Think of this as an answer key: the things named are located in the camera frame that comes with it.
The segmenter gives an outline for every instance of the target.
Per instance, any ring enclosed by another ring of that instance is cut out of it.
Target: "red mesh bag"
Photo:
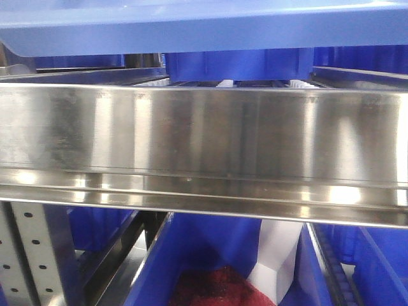
[[[168,306],[275,306],[232,267],[216,271],[186,271]]]

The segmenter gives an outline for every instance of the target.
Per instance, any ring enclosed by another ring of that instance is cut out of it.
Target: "perforated metal upright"
[[[2,202],[0,261],[9,306],[83,305],[64,207]]]

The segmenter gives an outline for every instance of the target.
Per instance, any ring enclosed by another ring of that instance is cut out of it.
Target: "blue plastic bin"
[[[172,82],[307,79],[313,56],[312,48],[173,53],[166,70]]]
[[[353,279],[365,305],[408,305],[408,231],[358,228]]]
[[[355,265],[358,227],[333,224],[320,224],[318,226],[330,241],[337,259],[342,263]]]
[[[408,231],[319,225],[344,263],[365,305],[408,306]]]
[[[69,223],[75,249],[100,251],[107,246],[133,210],[75,207],[69,210]]]
[[[247,277],[256,262],[260,224],[251,218],[173,214],[124,305],[166,306],[179,275],[188,269],[231,265]],[[332,305],[305,228],[298,244],[295,280],[280,305]]]
[[[123,67],[123,55],[83,55],[35,58],[37,68]]]
[[[408,2],[2,0],[0,41],[21,56],[408,43]]]
[[[316,48],[314,64],[408,74],[408,45]]]

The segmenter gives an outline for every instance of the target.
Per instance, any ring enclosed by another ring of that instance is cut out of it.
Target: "blue crate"
[[[172,82],[307,79],[313,56],[312,48],[173,53],[166,70]]]
[[[21,56],[408,43],[408,2],[2,0],[0,41]]]
[[[314,64],[408,74],[408,45],[316,48]]]
[[[337,259],[348,265],[355,265],[357,226],[333,224],[317,225],[330,241]]]
[[[75,207],[69,210],[69,223],[75,248],[101,251],[116,234],[132,210]]]
[[[408,306],[408,231],[319,225],[353,279],[365,305]]]
[[[187,269],[231,265],[248,276],[256,262],[260,223],[251,218],[174,214],[124,305],[167,305],[179,275]],[[280,305],[333,305],[306,228],[298,244],[294,282]]]
[[[123,55],[36,57],[37,68],[123,67]]]
[[[408,231],[359,228],[353,279],[365,305],[408,305]]]

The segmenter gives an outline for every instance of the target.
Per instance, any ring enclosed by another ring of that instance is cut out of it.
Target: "shelf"
[[[0,85],[0,200],[408,226],[405,92]]]

